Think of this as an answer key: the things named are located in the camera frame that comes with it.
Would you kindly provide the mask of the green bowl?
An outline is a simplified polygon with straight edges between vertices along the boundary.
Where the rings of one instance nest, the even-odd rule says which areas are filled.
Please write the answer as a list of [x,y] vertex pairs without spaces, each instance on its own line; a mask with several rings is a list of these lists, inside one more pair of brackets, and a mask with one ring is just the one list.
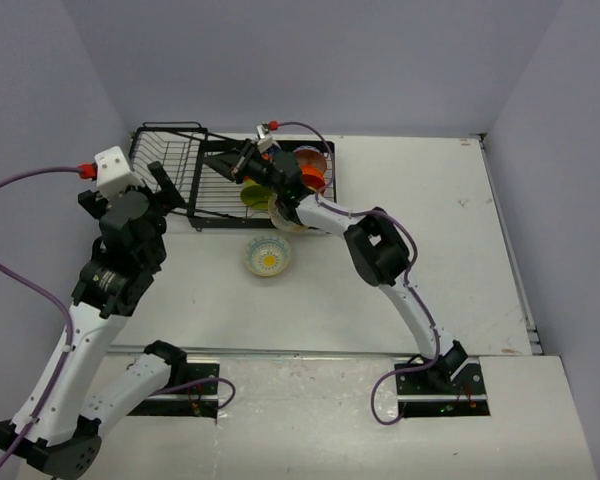
[[248,179],[240,191],[240,200],[248,208],[258,211],[268,209],[269,200],[273,191],[257,182]]

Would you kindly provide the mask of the white floral bowl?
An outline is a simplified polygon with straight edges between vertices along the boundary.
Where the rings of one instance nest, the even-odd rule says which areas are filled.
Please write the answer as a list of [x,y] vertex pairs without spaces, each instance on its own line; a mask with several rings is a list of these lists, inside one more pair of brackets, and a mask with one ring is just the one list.
[[297,224],[291,220],[285,219],[276,204],[276,200],[277,194],[273,193],[270,196],[267,205],[270,220],[275,228],[288,233],[302,233],[309,229],[309,227],[306,225]]

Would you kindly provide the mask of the yellow teal patterned bowl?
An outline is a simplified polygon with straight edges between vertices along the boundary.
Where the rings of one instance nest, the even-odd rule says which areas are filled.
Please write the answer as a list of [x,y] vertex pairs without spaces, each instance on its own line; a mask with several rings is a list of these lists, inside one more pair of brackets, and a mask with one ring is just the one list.
[[257,235],[243,249],[244,266],[259,277],[281,274],[290,264],[292,247],[289,241],[275,234]]

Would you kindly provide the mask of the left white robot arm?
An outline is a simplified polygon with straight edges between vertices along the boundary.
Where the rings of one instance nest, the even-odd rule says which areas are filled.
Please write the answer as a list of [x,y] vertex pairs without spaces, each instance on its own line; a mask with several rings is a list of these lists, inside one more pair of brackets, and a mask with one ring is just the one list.
[[188,379],[183,350],[163,341],[98,395],[89,388],[110,345],[131,318],[167,258],[166,216],[184,200],[158,162],[148,171],[152,190],[129,165],[108,179],[105,164],[75,168],[96,181],[78,202],[99,223],[90,260],[79,273],[65,306],[43,288],[10,269],[4,272],[57,306],[65,327],[52,356],[23,407],[0,421],[0,450],[54,479],[78,479],[93,465],[103,437],[152,394],[181,390]]

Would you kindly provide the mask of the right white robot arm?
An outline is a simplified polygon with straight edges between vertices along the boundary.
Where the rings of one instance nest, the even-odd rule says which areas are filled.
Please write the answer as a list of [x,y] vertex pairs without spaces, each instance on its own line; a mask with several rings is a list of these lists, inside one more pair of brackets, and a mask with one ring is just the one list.
[[385,210],[352,211],[325,199],[325,182],[307,181],[305,166],[291,152],[265,154],[251,141],[237,149],[208,155],[206,166],[225,179],[246,180],[272,191],[271,214],[288,227],[308,227],[343,239],[353,266],[368,285],[390,300],[416,340],[424,363],[415,366],[436,392],[447,393],[462,379],[468,355],[459,341],[437,325],[410,282],[418,257],[412,237]]

